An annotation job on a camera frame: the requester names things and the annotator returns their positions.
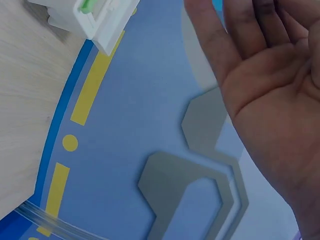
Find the green button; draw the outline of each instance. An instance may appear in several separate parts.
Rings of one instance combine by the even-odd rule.
[[[94,6],[98,0],[84,0],[82,6],[80,7],[80,11],[83,14],[92,13],[94,10]]]

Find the yellow dash stripe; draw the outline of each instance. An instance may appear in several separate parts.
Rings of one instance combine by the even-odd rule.
[[[69,171],[70,171],[70,168],[58,162],[55,164],[54,173],[53,173],[49,195],[48,195],[48,200],[46,202],[46,207],[45,207],[45,211],[55,218],[57,218],[59,214],[59,209],[60,209],[62,197],[64,195]],[[37,231],[45,235],[46,237],[50,237],[51,235],[51,231],[41,226],[37,228]]]
[[[121,33],[110,56],[104,55],[101,52],[97,54],[89,71],[89,74],[84,82],[79,98],[76,101],[73,113],[71,115],[71,121],[82,126],[86,124],[90,109],[95,101],[99,87],[105,77],[112,58],[115,55],[115,52],[124,34],[125,31]]]

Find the light wood surface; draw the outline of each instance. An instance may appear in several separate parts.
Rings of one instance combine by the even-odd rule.
[[[47,133],[84,40],[46,8],[0,1],[0,219],[34,192]]]

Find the blue stripe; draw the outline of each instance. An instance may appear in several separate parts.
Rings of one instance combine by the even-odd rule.
[[[72,71],[65,83],[60,100],[56,106],[55,113],[49,128],[48,136],[44,144],[42,158],[39,166],[39,173],[35,185],[34,195],[29,201],[39,206],[41,202],[42,192],[45,184],[47,169],[49,166],[52,150],[55,145],[56,137],[64,117],[68,102],[77,83],[78,77],[84,67],[87,58],[93,48],[93,42],[86,40],[76,61]],[[0,221],[0,239],[19,240],[20,237],[30,228],[31,222],[24,219],[16,212],[11,212]]]

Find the finger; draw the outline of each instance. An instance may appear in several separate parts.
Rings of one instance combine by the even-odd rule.
[[[200,45],[220,86],[227,75],[242,61],[236,46],[224,29],[212,0],[185,0]]]
[[[317,0],[279,0],[283,9],[309,30],[311,77],[320,88],[320,2]]]
[[[320,2],[317,0],[278,0],[278,2],[289,15],[308,30],[320,20]]]
[[[223,11],[226,29],[243,59],[267,48],[252,0],[224,0]]]
[[[281,6],[278,8],[278,15],[283,22],[286,32],[293,44],[296,44],[302,39],[308,38],[308,30],[298,23],[292,16],[289,15]]]
[[[274,0],[253,0],[256,18],[269,47],[290,43],[286,28],[276,12]]]

